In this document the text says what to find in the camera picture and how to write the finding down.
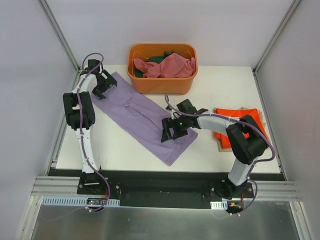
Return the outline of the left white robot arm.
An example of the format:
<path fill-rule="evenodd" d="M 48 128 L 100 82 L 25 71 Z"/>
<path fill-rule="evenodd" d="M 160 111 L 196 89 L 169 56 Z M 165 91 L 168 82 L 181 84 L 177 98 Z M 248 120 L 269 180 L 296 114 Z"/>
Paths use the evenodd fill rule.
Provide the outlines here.
<path fill-rule="evenodd" d="M 91 95 L 104 100 L 105 92 L 116 87 L 117 81 L 104 69 L 102 60 L 84 60 L 87 61 L 87 67 L 81 71 L 78 84 L 62 96 L 65 120 L 76 135 L 82 159 L 77 193 L 108 195 L 110 187 L 101 173 L 101 163 L 93 140 L 96 114 Z"/>

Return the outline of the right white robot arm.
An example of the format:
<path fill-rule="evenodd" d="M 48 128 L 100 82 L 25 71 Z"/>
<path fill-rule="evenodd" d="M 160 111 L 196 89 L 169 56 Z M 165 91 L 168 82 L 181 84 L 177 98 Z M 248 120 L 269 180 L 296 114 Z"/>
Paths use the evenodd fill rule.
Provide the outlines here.
<path fill-rule="evenodd" d="M 100 111 L 167 166 L 196 140 L 195 129 L 227 136 L 235 161 L 224 183 L 215 189 L 225 199 L 242 193 L 254 161 L 268 148 L 264 133 L 250 115 L 236 119 L 209 114 L 205 108 L 196 109 L 189 99 L 164 109 L 133 90 L 113 89 L 105 99 L 94 96 L 92 100 Z"/>

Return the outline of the lavender t shirt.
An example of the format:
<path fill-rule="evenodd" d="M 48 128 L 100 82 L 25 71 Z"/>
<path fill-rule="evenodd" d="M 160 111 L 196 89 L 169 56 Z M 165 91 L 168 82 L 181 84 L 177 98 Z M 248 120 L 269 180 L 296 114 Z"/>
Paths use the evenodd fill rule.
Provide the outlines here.
<path fill-rule="evenodd" d="M 187 135 L 181 138 L 161 142 L 162 119 L 171 114 L 136 92 L 117 72 L 111 75 L 117 86 L 108 89 L 103 99 L 92 94 L 92 103 L 163 163 L 171 166 L 196 140 L 198 133 L 188 129 Z"/>

